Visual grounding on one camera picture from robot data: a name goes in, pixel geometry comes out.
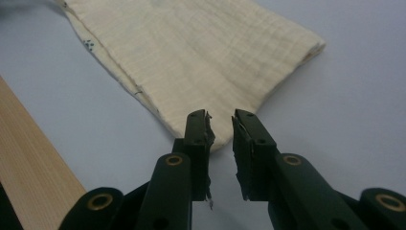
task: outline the wooden plank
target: wooden plank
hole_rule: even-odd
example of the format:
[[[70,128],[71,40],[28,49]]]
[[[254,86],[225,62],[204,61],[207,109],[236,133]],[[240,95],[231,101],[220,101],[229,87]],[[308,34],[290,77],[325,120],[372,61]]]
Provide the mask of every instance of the wooden plank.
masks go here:
[[[24,229],[57,229],[85,193],[1,77],[0,181]]]

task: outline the cloth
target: cloth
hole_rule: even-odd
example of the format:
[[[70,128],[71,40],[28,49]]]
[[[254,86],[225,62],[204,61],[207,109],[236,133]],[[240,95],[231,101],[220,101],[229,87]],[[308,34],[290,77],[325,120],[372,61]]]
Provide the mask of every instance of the cloth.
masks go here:
[[[206,109],[216,136],[233,135],[236,108],[258,111],[325,42],[250,0],[59,1],[78,36],[123,87],[183,137]]]

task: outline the wooden board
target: wooden board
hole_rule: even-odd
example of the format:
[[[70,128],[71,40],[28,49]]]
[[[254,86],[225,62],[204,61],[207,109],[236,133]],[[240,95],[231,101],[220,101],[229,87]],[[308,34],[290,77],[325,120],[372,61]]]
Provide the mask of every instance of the wooden board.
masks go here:
[[[0,181],[24,229],[57,229],[85,193],[1,77]]]

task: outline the light blue surface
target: light blue surface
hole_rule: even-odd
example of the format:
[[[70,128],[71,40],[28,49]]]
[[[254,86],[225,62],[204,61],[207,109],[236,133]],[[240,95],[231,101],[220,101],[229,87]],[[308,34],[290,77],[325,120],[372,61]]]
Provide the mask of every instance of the light blue surface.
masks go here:
[[[327,41],[259,111],[279,149],[306,157],[347,195],[406,195],[406,2],[258,2]],[[0,75],[87,190],[128,193],[171,151],[173,137],[52,1],[0,1]],[[266,203],[242,200],[236,172],[230,144],[212,155],[214,210],[194,203],[193,229],[272,229]]]

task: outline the towel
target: towel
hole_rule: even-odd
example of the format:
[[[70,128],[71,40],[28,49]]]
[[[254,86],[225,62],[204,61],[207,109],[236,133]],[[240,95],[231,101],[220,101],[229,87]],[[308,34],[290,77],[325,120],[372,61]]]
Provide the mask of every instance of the towel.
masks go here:
[[[232,138],[236,108],[258,111],[325,47],[250,0],[57,1],[84,46],[175,137],[189,113],[209,111],[212,150]]]

